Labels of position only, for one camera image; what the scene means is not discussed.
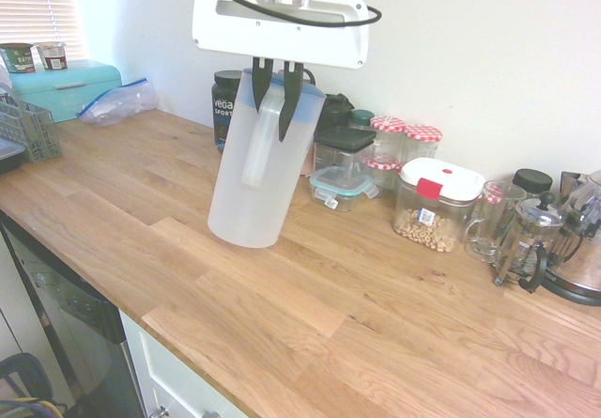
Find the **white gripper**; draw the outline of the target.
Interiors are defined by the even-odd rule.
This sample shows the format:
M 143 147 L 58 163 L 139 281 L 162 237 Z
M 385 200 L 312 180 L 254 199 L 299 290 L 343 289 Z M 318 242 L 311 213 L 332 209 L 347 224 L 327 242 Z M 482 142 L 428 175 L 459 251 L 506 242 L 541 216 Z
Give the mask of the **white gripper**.
M 252 86 L 256 109 L 270 87 L 271 59 L 285 61 L 285 100 L 278 122 L 278 137 L 283 142 L 301 96 L 302 63 L 360 68 L 367 58 L 369 27 L 352 23 L 366 21 L 369 12 L 363 0 L 305 0 L 300 7 L 261 5 L 297 19 L 337 26 L 287 22 L 233 0 L 194 0 L 192 36 L 200 49 L 255 56 Z

